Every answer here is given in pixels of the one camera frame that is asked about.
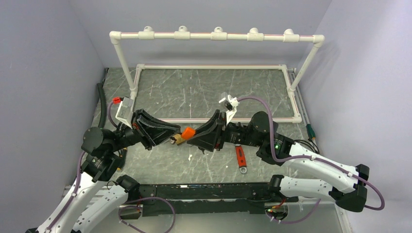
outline white pvc pipe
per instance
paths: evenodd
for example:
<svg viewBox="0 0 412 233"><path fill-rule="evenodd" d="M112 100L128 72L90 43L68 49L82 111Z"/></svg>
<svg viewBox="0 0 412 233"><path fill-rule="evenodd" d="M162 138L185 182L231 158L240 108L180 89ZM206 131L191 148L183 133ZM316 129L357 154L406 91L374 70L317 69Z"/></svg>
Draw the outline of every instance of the white pvc pipe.
<svg viewBox="0 0 412 233"><path fill-rule="evenodd" d="M159 120L165 121L167 123L173 123L173 124L203 124L206 123L209 118L160 118ZM290 118L273 118L274 122L277 123L299 123L299 119L295 117L290 117ZM249 123L250 118L233 118L231 122L240 122L240 123Z"/></svg>
<svg viewBox="0 0 412 233"><path fill-rule="evenodd" d="M318 47L313 45L312 49L309 52L305 62L303 63L302 67L299 70L295 80L293 81L292 85L289 87L288 91L295 91L296 86L299 84L300 80L302 79L303 74L305 73L306 69L308 68L309 64L312 62L316 52L318 51Z"/></svg>
<svg viewBox="0 0 412 233"><path fill-rule="evenodd" d="M291 80L289 79L288 68L286 65L282 66L283 77L285 78L286 89L288 90L291 86ZM295 99L295 93L292 91L288 91L289 99L291 100L292 110L293 110L293 117L298 120L297 123L302 121L302 115L299 113L299 109Z"/></svg>
<svg viewBox="0 0 412 233"><path fill-rule="evenodd" d="M135 82L134 82L135 90L130 91L130 99L133 100L133 101L136 99L136 96L137 96L138 85L139 85L139 80L140 80L140 73L141 73L141 68L137 67L136 68L136 75L135 75Z"/></svg>
<svg viewBox="0 0 412 233"><path fill-rule="evenodd" d="M121 50L120 43L114 44L117 56L119 57L120 65L123 68L124 75L126 77L127 82L129 83L130 91L135 91L136 87L133 83L132 76L130 75L129 67L127 65L126 59L124 58L123 51Z"/></svg>
<svg viewBox="0 0 412 233"><path fill-rule="evenodd" d="M121 32L113 32L113 35L117 35L120 33L121 39L142 39L139 38L139 33L121 33ZM154 32L154 38L151 39L176 39L176 33L174 32ZM297 35L291 34L298 37L296 41L290 40L287 37L290 34L264 34L263 41L280 41L280 42L311 42L311 43L319 43L322 41L322 35ZM188 39L212 39L212 33L190 33ZM248 34L246 33L228 33L227 40L248 40Z"/></svg>
<svg viewBox="0 0 412 233"><path fill-rule="evenodd" d="M282 69L282 65L145 65L144 69Z"/></svg>

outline black metal base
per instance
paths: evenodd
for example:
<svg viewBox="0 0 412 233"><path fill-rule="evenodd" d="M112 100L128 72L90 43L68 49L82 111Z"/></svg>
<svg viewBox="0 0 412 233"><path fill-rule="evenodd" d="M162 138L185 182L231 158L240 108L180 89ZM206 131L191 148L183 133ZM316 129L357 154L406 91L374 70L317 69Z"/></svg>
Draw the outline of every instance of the black metal base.
<svg viewBox="0 0 412 233"><path fill-rule="evenodd" d="M249 212L264 214L264 203L281 202L283 197L269 190L269 183L141 184L140 196L167 199L177 214ZM297 202L298 197L287 198ZM143 201L143 216L170 214L158 200Z"/></svg>

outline gray wall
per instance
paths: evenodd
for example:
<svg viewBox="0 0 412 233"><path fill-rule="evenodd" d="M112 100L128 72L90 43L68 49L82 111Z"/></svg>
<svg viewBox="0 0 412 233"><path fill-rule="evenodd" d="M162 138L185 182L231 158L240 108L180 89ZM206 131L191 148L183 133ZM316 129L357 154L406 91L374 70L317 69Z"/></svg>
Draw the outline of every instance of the gray wall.
<svg viewBox="0 0 412 233"><path fill-rule="evenodd" d="M375 2L332 1L300 90L324 155L368 165L387 200L383 211L350 213L354 231L410 232L412 7ZM370 189L368 203L379 205Z"/></svg>
<svg viewBox="0 0 412 233"><path fill-rule="evenodd" d="M74 179L103 66L66 0L2 0L0 31L0 231L21 233Z"/></svg>
<svg viewBox="0 0 412 233"><path fill-rule="evenodd" d="M110 31L138 32L145 26L157 32L174 32L185 25L192 32L313 34L330 0L71 0L103 64L120 63L109 39ZM305 43L126 40L122 41L129 66L146 64L288 64L296 67Z"/></svg>

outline marble surface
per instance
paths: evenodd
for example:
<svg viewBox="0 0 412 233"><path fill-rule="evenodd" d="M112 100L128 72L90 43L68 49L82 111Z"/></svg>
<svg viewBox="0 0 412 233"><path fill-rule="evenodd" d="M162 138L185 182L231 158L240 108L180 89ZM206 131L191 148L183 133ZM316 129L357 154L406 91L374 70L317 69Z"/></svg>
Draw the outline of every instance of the marble surface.
<svg viewBox="0 0 412 233"><path fill-rule="evenodd" d="M136 73L131 68L132 77ZM110 68L104 90L107 100L129 96L130 91L121 68ZM143 108L156 118L209 118L216 109L220 94L234 97L259 96L265 99L275 117L291 117L293 110L287 97L286 84L279 70L172 70L146 69L140 76L135 110ZM116 114L117 108L111 111ZM238 107L236 117L251 117L264 110L253 100L245 100ZM93 126L100 118L97 104ZM200 124L181 124L197 128ZM114 127L106 121L106 128ZM280 123L278 132L293 139L306 138L304 123ZM202 154L196 147L169 142L147 151L140 144L129 147L126 165L113 179L127 174L140 183L222 183L268 182L272 175L282 174L297 178L310 175L290 168L269 165L256 156L257 148L243 146L248 171L241 174L233 144L225 143L221 151Z"/></svg>

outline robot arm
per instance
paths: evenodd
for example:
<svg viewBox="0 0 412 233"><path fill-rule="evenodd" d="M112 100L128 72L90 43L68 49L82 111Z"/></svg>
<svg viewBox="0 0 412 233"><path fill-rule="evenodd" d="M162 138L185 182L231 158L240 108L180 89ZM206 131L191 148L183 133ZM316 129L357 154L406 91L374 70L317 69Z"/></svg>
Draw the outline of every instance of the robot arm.
<svg viewBox="0 0 412 233"><path fill-rule="evenodd" d="M271 154L269 140L269 121L265 112L253 115L248 125L227 122L227 112L216 110L212 118L196 129L195 135L187 141L201 150L213 151L223 148L225 142L259 147L256 155L269 164L288 166L304 170L320 180L293 179L289 177L274 176L271 189L284 196L303 196L323 198L334 201L338 206L353 212L361 212L366 203L367 189L365 184L352 176L324 164L317 160L296 158L285 162L276 162ZM279 159L293 156L315 156L334 163L351 174L368 179L369 168L365 165L347 166L329 160L319 154L307 150L294 140L276 133L278 124L273 122L275 129L275 154Z"/></svg>
<svg viewBox="0 0 412 233"><path fill-rule="evenodd" d="M86 226L88 230L93 226L91 224L96 221L88 221L85 217L79 218L82 211L86 208L93 196L111 179L119 165L122 163L122 158L114 152L122 148L141 143L145 149L151 150L152 147L161 144L168 140L171 136L180 132L180 126L169 124L149 115L144 110L137 110L132 116L132 128L123 124L119 125L115 131L92 127L88 129L83 137L82 149L88 153L86 160L81 166L81 180L77 193L74 193L76 182L71 187L68 194L63 198L55 211L41 224L37 229L29 229L28 233L77 233L73 226L76 221L76 228L80 229ZM105 210L112 208L113 205L120 203L127 195L130 196L130 182L122 180L125 185L114 187L118 190L123 190L122 194L112 194L113 200L104 203L104 205L95 205L94 208L86 210L84 214L91 217L102 217Z"/></svg>

